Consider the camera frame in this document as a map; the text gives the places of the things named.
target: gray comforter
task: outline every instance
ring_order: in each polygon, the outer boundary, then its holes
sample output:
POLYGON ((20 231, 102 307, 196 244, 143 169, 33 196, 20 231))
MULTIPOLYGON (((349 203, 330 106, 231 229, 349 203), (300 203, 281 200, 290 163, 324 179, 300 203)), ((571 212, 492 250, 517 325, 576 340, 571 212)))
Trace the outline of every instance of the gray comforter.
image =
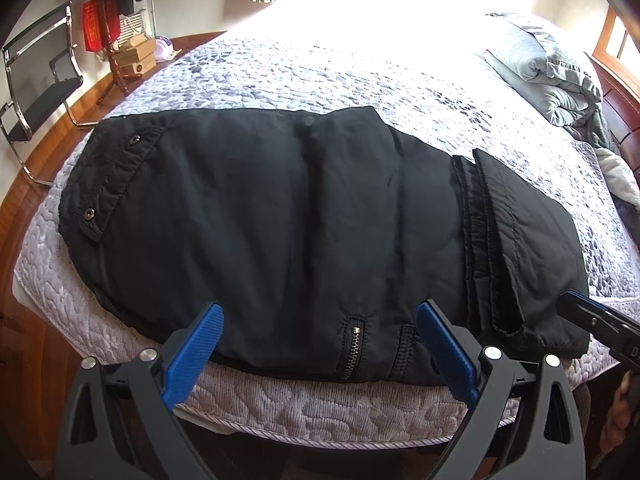
POLYGON ((537 16, 493 15, 497 34, 484 57, 494 70, 551 124, 591 146, 615 151, 588 57, 537 16))

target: metal zipper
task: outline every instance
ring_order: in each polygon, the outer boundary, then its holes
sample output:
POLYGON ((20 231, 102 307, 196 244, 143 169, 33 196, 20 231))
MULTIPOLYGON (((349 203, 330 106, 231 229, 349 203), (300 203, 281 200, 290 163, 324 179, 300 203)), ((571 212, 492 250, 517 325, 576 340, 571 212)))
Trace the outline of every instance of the metal zipper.
POLYGON ((351 346, 349 348, 349 357, 347 364, 344 367, 344 371, 340 378, 347 380, 353 374, 356 365, 360 358, 360 349, 362 348, 362 332, 363 329, 359 326, 351 327, 351 346))

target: window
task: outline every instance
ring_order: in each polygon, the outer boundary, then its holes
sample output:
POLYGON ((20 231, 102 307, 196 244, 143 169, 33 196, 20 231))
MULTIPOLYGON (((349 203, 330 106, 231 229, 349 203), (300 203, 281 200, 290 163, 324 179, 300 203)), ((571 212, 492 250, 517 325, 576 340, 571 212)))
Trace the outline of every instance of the window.
POLYGON ((593 57, 640 96, 640 52, 611 7, 593 57))

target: blue clamp pad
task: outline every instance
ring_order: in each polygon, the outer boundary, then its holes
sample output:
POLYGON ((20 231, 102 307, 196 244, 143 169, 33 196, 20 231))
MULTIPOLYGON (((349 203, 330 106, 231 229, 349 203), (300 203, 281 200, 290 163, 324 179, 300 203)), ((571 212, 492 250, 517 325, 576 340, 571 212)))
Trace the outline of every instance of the blue clamp pad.
POLYGON ((472 408, 480 399, 478 372, 440 314, 429 303, 421 304, 417 316, 418 334, 453 397, 472 408))
POLYGON ((200 372, 220 340, 224 325, 222 308, 212 303, 166 368, 162 400, 169 411, 173 411, 176 404, 189 397, 200 372))

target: black chair seat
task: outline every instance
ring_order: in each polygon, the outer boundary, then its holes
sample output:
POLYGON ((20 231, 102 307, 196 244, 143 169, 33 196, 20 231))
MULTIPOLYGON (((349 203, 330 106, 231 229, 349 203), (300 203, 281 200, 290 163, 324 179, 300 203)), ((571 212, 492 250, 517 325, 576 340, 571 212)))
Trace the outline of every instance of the black chair seat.
MULTIPOLYGON (((23 110, 24 118, 31 127, 31 133, 35 134, 50 115, 67 99, 75 90, 80 88, 82 81, 79 77, 72 77, 53 83, 34 102, 23 110)), ((11 142, 26 142, 29 140, 27 132, 18 122, 9 132, 11 142)))

